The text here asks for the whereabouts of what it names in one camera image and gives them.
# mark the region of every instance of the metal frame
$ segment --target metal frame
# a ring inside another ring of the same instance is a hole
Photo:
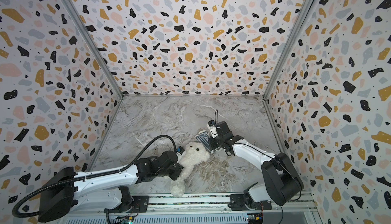
[[[280,71],[285,66],[286,60],[289,56],[289,52],[292,48],[292,45],[294,44],[294,41],[300,33],[301,26],[303,25],[305,21],[305,17],[307,16],[308,12],[310,11],[310,8],[312,6],[314,0],[304,0],[303,6],[300,9],[299,16],[297,17],[296,22],[294,23],[291,33],[287,39],[287,42],[281,52],[280,57],[278,58],[277,64],[274,67],[274,71],[271,74],[271,77],[269,79],[268,86],[266,87],[266,90],[264,92],[264,98],[268,97],[273,89],[273,84],[277,80],[277,77],[280,73]]]
[[[115,81],[113,75],[111,74],[109,67],[106,65],[105,61],[103,60],[102,55],[98,51],[98,48],[95,45],[95,42],[92,40],[92,37],[90,36],[90,34],[88,34],[87,29],[84,26],[83,22],[81,21],[75,6],[71,2],[71,0],[60,0],[60,1],[64,5],[64,8],[68,12],[71,19],[73,20],[77,30],[80,32],[82,38],[86,42],[91,53],[94,55],[95,59],[97,60],[100,68],[102,69],[103,73],[107,77],[107,80],[109,80],[109,83],[110,83],[112,89],[122,99],[124,97],[124,95],[122,94],[117,82]]]

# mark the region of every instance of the wall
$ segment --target wall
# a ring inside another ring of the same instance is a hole
[[[73,0],[125,94],[263,94],[303,0]]]
[[[119,98],[59,0],[0,1],[0,222],[36,223],[11,209],[62,168],[86,169]]]
[[[272,114],[324,223],[391,223],[391,0],[315,0]]]

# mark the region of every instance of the pink spot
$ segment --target pink spot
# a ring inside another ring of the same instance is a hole
[[[203,19],[205,20],[205,22],[206,22],[208,25],[213,24],[213,15],[211,15],[210,13],[204,14]]]
[[[124,22],[122,21],[122,16],[120,14],[117,14],[116,12],[112,12],[110,17],[117,22],[118,24],[122,25]]]
[[[5,146],[4,147],[4,150],[7,152],[7,153],[13,153],[16,151],[16,148],[15,147],[10,147],[10,146]]]
[[[16,158],[18,159],[19,162],[22,162],[25,165],[28,165],[30,163],[29,149],[27,148],[26,145],[20,148]]]
[[[320,108],[320,105],[319,105],[317,102],[313,101],[313,102],[311,102],[311,103],[308,105],[308,108],[309,108],[309,109],[319,109],[319,108]]]
[[[22,75],[22,72],[14,64],[1,64],[0,74],[2,74],[3,76],[18,77]]]
[[[22,106],[15,106],[14,111],[12,113],[16,118],[24,120],[24,112]]]
[[[96,138],[97,138],[97,136],[95,135],[95,133],[91,133],[90,135],[88,135],[88,141],[89,142],[95,141]]]
[[[362,114],[359,114],[356,116],[356,122],[361,123],[362,120]]]
[[[45,122],[45,118],[43,118],[43,117],[37,115],[37,116],[35,117],[35,119],[34,119],[34,124],[35,124],[35,123],[39,123],[39,122]]]

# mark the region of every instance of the white teddy bear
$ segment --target white teddy bear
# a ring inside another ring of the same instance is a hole
[[[191,142],[185,146],[185,155],[178,162],[183,166],[181,174],[176,181],[171,182],[171,194],[182,197],[185,193],[185,179],[190,176],[194,166],[209,159],[210,153],[202,143]]]

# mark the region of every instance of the plush toy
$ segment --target plush toy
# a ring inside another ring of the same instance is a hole
[[[179,161],[179,164],[183,166],[181,174],[176,181],[171,182],[171,194],[174,197],[181,197],[185,193],[185,179],[190,176],[195,165],[207,161],[210,156],[204,145],[197,142],[186,145],[185,152]]]

